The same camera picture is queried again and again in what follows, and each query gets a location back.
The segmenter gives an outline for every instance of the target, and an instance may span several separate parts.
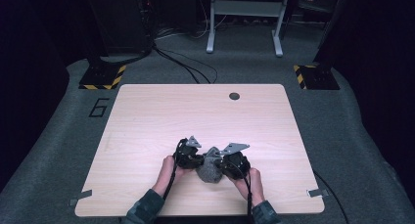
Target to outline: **person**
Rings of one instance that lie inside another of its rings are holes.
[[[138,202],[136,202],[128,211],[123,219],[123,224],[150,224],[154,223],[158,213],[164,205],[165,190],[170,181],[170,176],[174,167],[173,156],[167,156],[162,161],[159,177],[155,185],[147,191],[147,193]],[[189,173],[192,169],[183,169],[179,166],[176,168],[176,175],[174,183],[180,180],[181,177]],[[250,169],[251,176],[251,192],[253,209],[252,214],[255,224],[275,224],[281,223],[277,213],[271,204],[265,199],[263,195],[263,187],[260,178],[260,172],[256,168]],[[248,188],[244,179],[231,179],[230,181],[238,189],[242,197],[246,200],[248,198]]]

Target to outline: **gray floor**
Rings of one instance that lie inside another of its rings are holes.
[[[285,86],[312,167],[326,180],[345,209],[349,223],[415,223],[415,212],[393,169],[384,161],[361,124],[347,81],[335,70],[339,91],[301,90],[293,65],[311,65],[322,30],[290,25],[276,58],[269,26],[228,27],[218,31],[214,53],[208,36],[186,35],[156,41],[217,69],[216,83],[279,83]],[[175,56],[202,71],[214,71]],[[70,83],[43,134],[0,195],[0,223],[118,223],[117,218],[79,218],[68,206],[82,189],[115,101],[115,90],[79,90],[86,61],[68,67]],[[189,73],[156,52],[128,65],[120,84],[195,83]],[[109,98],[104,117],[88,117],[98,98]],[[317,179],[320,188],[326,186]],[[282,215],[285,223],[346,223],[333,196],[312,215]],[[158,223],[241,223],[233,218],[162,218]]]

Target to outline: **wooden table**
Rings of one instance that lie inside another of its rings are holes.
[[[230,93],[239,100],[231,100]],[[194,135],[198,154],[229,143],[260,170],[278,213],[318,213],[321,197],[284,87],[279,84],[129,84],[120,87],[78,201],[77,216],[124,216],[156,182],[162,160]],[[196,171],[175,184],[160,215],[246,214],[247,202],[223,177],[204,183]]]

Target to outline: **light wood tabletop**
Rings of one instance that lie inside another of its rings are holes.
[[[240,98],[232,100],[231,93]],[[242,151],[261,172],[265,198],[277,213],[319,213],[321,197],[287,94],[279,84],[128,84],[120,87],[78,201],[77,216],[124,216],[157,180],[162,160],[180,139]],[[160,213],[246,214],[247,202],[223,176],[203,182],[192,171],[173,185]]]

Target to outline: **sleeve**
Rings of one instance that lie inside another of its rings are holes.
[[[136,202],[127,212],[123,224],[151,224],[157,218],[164,200],[150,189],[146,195]]]
[[[255,224],[282,223],[269,201],[264,201],[255,206],[253,208],[253,217]]]

